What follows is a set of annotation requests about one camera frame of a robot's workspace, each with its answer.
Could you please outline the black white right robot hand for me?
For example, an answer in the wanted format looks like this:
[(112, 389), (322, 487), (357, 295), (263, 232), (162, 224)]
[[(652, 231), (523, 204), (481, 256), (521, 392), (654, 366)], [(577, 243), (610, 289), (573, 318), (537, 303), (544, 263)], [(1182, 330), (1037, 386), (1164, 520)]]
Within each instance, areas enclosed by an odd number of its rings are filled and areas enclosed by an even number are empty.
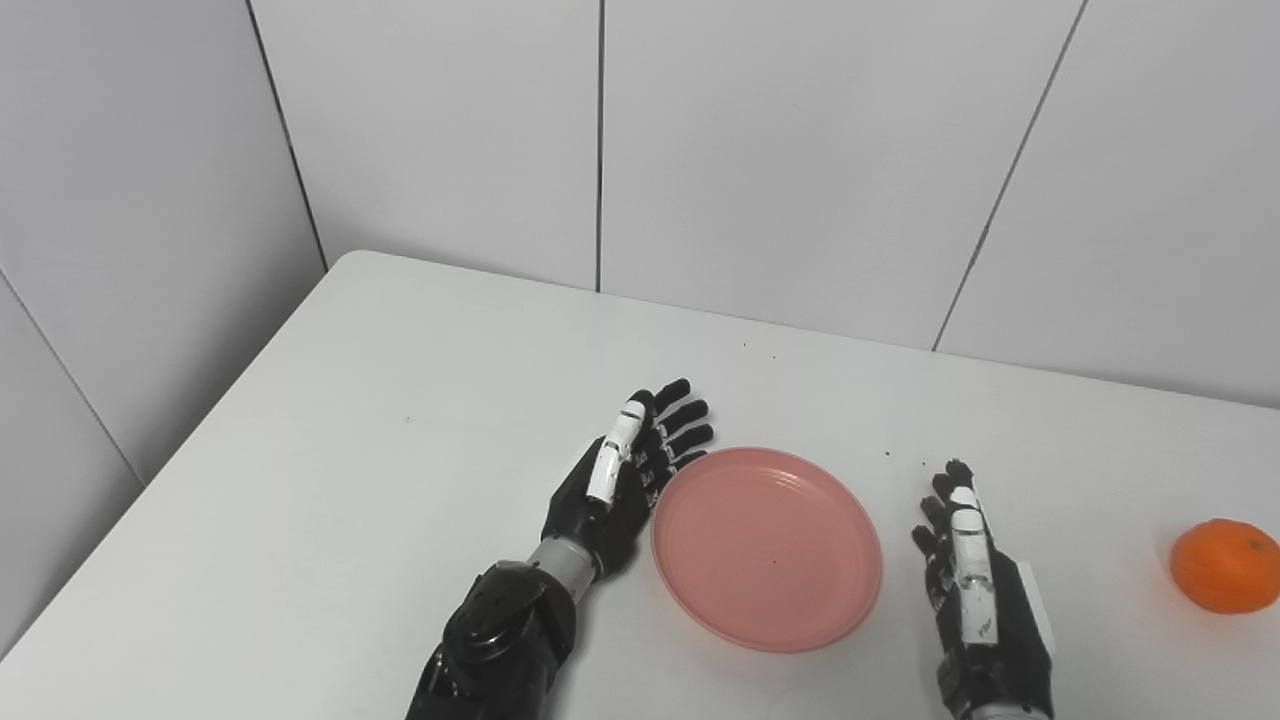
[(1052, 634), (1034, 577), (995, 544), (974, 474), (959, 459), (933, 475), (911, 539), (942, 659), (936, 671), (954, 719), (1052, 719)]

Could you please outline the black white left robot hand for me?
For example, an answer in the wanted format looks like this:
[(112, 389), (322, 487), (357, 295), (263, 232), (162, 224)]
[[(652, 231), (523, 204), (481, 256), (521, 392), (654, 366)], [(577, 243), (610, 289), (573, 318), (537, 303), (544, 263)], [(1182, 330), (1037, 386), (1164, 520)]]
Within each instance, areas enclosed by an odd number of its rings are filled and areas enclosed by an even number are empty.
[(657, 392), (635, 391), (552, 495), (541, 539), (584, 550), (598, 580), (623, 571), (666, 487), (708, 454), (709, 415), (686, 378)]

